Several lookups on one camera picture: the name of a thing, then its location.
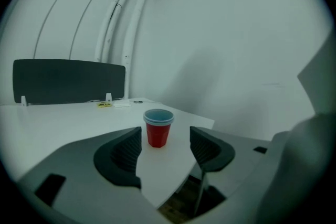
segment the white wall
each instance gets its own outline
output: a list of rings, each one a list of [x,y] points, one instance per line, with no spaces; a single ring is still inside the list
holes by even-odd
[[[297,74],[332,24],[322,0],[149,0],[131,96],[270,140],[313,115]]]
[[[14,103],[15,59],[56,58],[94,61],[102,19],[112,0],[14,0],[2,21],[0,35],[0,104]],[[136,0],[121,14],[130,16]],[[126,29],[121,23],[119,28]]]

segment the plastic cup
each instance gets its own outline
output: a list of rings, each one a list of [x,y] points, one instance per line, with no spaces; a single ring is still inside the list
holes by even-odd
[[[151,109],[144,113],[143,119],[147,126],[148,143],[152,147],[163,147],[174,121],[174,114],[164,109]]]

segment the blue cup rim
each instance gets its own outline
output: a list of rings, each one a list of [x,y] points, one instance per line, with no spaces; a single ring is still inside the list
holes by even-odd
[[[164,112],[169,112],[171,114],[171,118],[168,120],[164,120],[164,121],[158,121],[158,120],[152,120],[151,118],[147,117],[146,114],[148,112],[153,112],[153,111],[164,111]],[[143,113],[143,119],[145,120],[146,123],[151,124],[151,125],[156,125],[156,126],[165,126],[165,125],[169,125],[172,124],[174,121],[174,114],[166,109],[150,109],[147,110]]]

